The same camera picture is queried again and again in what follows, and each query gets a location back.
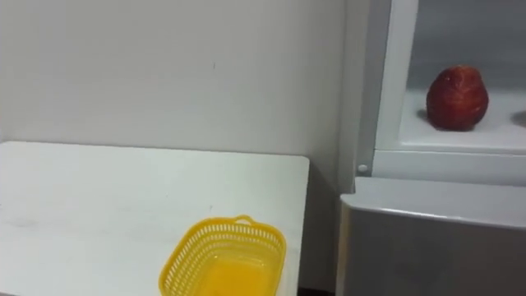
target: yellow basket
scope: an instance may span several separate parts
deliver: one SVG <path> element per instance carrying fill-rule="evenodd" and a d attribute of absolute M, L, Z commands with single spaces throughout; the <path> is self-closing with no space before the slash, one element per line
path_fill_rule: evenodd
<path fill-rule="evenodd" d="M 286 253 L 276 228 L 247 215 L 195 224 L 159 277 L 163 296 L 273 296 Z"/>

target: basket handle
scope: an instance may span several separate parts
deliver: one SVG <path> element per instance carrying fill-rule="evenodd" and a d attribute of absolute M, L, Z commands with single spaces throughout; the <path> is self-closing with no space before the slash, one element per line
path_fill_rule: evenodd
<path fill-rule="evenodd" d="M 254 219 L 251 218 L 251 216 L 249 216 L 249 215 L 239 215 L 239 216 L 233 218 L 233 220 L 236 223 L 245 221 L 248 224 L 257 224 L 257 222 L 255 222 Z"/>

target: refrigerator door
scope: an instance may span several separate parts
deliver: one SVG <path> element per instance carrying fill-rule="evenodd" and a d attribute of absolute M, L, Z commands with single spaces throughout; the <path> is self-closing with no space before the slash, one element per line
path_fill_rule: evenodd
<path fill-rule="evenodd" d="M 337 295 L 525 295 L 526 187 L 357 178 Z"/>

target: white table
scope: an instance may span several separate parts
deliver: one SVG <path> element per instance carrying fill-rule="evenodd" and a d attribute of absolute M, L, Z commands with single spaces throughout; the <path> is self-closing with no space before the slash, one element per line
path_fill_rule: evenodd
<path fill-rule="evenodd" d="M 248 214 L 284 233 L 278 295 L 296 295 L 308 170 L 300 156 L 2 143 L 0 292 L 159 295 L 189 227 Z"/>

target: apple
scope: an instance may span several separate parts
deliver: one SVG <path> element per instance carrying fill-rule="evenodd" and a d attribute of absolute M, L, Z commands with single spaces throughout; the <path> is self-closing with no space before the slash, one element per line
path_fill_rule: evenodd
<path fill-rule="evenodd" d="M 437 128 L 469 131 L 487 111 L 489 98 L 480 72 L 458 65 L 442 71 L 427 92 L 427 119 Z"/>

